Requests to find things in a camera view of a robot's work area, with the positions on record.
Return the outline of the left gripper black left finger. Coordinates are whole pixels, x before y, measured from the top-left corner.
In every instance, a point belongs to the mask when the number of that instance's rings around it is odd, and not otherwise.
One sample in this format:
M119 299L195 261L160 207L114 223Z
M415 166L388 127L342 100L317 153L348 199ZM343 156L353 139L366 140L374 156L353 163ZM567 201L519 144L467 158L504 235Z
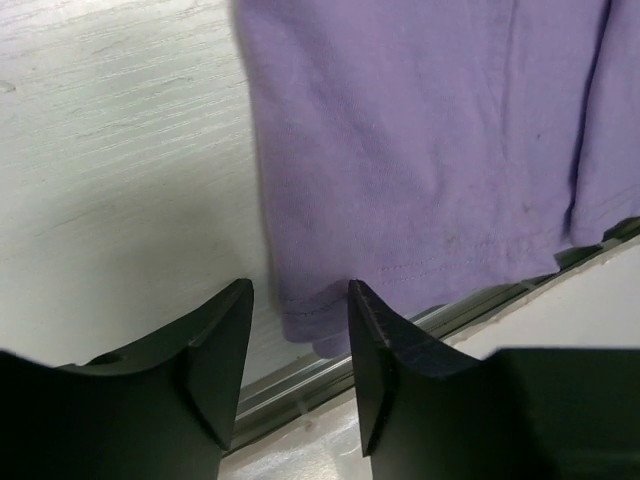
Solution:
M87 364L1 354L5 479L214 479L233 435L254 289L202 306Z

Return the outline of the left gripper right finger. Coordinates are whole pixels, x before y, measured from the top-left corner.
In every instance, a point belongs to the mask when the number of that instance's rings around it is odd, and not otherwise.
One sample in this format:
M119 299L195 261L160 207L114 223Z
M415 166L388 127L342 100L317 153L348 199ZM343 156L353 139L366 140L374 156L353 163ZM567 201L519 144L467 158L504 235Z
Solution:
M516 348L478 360L437 343L421 368L373 381L372 341L348 324L363 454L376 479L635 479L639 475L639 353Z

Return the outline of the lilac t shirt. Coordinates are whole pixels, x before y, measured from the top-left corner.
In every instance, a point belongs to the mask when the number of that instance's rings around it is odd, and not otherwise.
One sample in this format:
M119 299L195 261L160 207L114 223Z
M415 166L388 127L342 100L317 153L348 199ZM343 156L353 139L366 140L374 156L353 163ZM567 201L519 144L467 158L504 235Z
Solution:
M412 316L639 213L635 1L239 1L285 338Z

